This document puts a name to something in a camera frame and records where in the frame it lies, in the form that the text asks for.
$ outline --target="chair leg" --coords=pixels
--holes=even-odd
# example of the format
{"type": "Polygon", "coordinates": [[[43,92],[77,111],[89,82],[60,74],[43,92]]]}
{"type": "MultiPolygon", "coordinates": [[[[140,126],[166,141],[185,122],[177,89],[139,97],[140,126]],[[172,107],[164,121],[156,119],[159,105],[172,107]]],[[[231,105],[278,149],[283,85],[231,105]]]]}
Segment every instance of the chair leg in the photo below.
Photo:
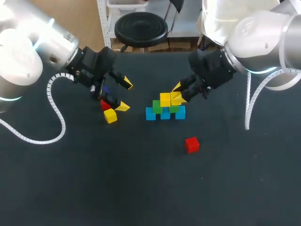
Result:
{"type": "Polygon", "coordinates": [[[128,46],[125,45],[124,47],[121,48],[120,52],[121,52],[121,53],[124,53],[124,51],[126,51],[127,48],[128,48],[128,46]]]}
{"type": "Polygon", "coordinates": [[[166,12],[165,17],[164,17],[164,20],[165,20],[165,21],[166,21],[168,12],[169,12],[169,10],[170,10],[170,7],[171,7],[171,2],[169,2],[168,8],[167,8],[167,12],[166,12]]]}
{"type": "Polygon", "coordinates": [[[173,24],[171,25],[171,29],[170,29],[170,31],[168,32],[168,34],[170,34],[170,33],[173,31],[173,29],[174,29],[174,24],[175,24],[175,20],[176,20],[177,16],[178,16],[178,13],[175,13],[174,20],[173,20],[173,24]]]}

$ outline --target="chair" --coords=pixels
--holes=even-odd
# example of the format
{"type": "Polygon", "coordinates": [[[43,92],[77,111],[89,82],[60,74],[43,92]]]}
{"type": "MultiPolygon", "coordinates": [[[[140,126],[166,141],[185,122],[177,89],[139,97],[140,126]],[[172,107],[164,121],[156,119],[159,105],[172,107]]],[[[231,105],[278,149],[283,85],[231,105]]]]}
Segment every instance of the chair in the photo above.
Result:
{"type": "Polygon", "coordinates": [[[122,16],[115,24],[116,38],[125,45],[121,52],[124,52],[128,46],[147,48],[164,42],[173,30],[183,4],[184,0],[170,0],[164,19],[150,12],[134,12],[122,16]],[[177,12],[169,31],[166,18],[172,4],[177,12]]]}

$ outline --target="block stack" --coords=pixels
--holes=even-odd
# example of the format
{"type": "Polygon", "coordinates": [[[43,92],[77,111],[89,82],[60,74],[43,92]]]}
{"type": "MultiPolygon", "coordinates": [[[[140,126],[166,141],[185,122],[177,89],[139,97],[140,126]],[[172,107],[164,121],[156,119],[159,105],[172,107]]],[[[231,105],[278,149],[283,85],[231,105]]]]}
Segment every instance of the block stack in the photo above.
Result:
{"type": "Polygon", "coordinates": [[[177,120],[185,119],[185,106],[181,106],[184,102],[181,92],[160,93],[160,100],[153,100],[152,107],[146,107],[146,120],[154,121],[156,115],[160,115],[161,120],[169,120],[171,114],[175,114],[177,120]]]}

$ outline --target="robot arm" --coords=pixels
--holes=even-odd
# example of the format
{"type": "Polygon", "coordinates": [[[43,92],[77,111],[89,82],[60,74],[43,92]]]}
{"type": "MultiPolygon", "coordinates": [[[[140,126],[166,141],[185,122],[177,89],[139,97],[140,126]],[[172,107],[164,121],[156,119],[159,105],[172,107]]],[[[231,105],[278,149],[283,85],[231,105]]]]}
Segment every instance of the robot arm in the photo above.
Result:
{"type": "Polygon", "coordinates": [[[105,74],[126,89],[126,76],[116,73],[116,54],[105,47],[99,53],[81,50],[74,35],[27,0],[0,0],[0,112],[18,100],[41,75],[43,64],[67,69],[74,81],[91,88],[93,98],[103,98],[116,109],[121,101],[102,91],[105,74]]]}
{"type": "MultiPolygon", "coordinates": [[[[272,72],[287,68],[301,70],[301,1],[285,0],[271,11],[257,11],[242,19],[221,50],[189,57],[191,77],[180,81],[174,91],[190,101],[198,93],[206,98],[211,89],[232,79],[236,71],[251,72],[264,80],[272,72]]],[[[300,73],[284,73],[267,85],[271,90],[288,89],[301,79],[300,73]]]]}

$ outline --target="yellow cube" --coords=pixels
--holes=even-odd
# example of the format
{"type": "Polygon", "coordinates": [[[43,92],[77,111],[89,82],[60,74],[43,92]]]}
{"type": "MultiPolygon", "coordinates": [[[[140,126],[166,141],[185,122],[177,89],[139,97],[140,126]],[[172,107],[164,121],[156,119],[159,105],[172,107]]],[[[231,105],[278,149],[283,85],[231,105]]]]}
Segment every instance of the yellow cube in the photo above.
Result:
{"type": "Polygon", "coordinates": [[[171,98],[171,106],[178,106],[182,104],[182,100],[181,99],[174,99],[177,96],[181,95],[181,92],[171,92],[170,93],[170,98],[171,98]]]}
{"type": "Polygon", "coordinates": [[[160,93],[160,107],[170,107],[170,93],[160,93]]]}
{"type": "Polygon", "coordinates": [[[109,110],[106,110],[103,112],[104,113],[104,117],[106,119],[106,121],[111,124],[112,122],[117,121],[117,115],[116,112],[111,108],[109,110]]]}

